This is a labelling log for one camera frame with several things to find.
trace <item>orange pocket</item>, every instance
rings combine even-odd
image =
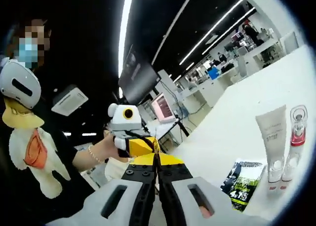
[[[47,160],[47,149],[40,139],[37,129],[34,130],[26,147],[24,162],[37,169],[43,169]]]

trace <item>cosmetic tube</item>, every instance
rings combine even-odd
[[[256,116],[268,162],[269,190],[275,190],[281,180],[286,139],[286,105]]]
[[[286,159],[280,189],[284,190],[292,181],[295,169],[301,159],[306,139],[307,109],[299,105],[291,110],[291,141],[290,151]]]

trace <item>bracelet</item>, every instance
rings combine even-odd
[[[99,158],[98,158],[97,156],[95,156],[94,153],[92,152],[92,150],[91,150],[91,147],[92,147],[92,146],[93,146],[93,145],[90,145],[90,146],[88,147],[88,152],[89,152],[89,154],[90,154],[91,157],[94,158],[99,164],[102,164],[103,162],[102,162],[101,160],[99,160]]]

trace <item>face mask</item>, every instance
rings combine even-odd
[[[17,51],[15,58],[24,63],[26,68],[31,69],[32,63],[38,62],[38,45],[36,38],[20,38],[19,50]]]

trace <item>black ceiling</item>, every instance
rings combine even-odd
[[[126,35],[125,54],[134,44],[151,62],[163,35],[185,0],[133,0]],[[182,58],[212,25],[238,0],[190,0],[163,45],[154,69],[180,74],[192,61],[198,62],[202,45],[179,66]],[[2,4],[12,8],[9,0]],[[45,66],[39,69],[43,97],[53,97],[67,85],[75,84],[89,101],[69,117],[56,114],[60,129],[71,132],[74,145],[92,138],[81,133],[99,132],[107,117],[107,107],[118,91],[118,42],[124,0],[16,0],[14,10],[6,10],[6,20],[26,16],[47,18],[52,28],[51,49]],[[214,31],[224,32],[245,13],[240,6]]]

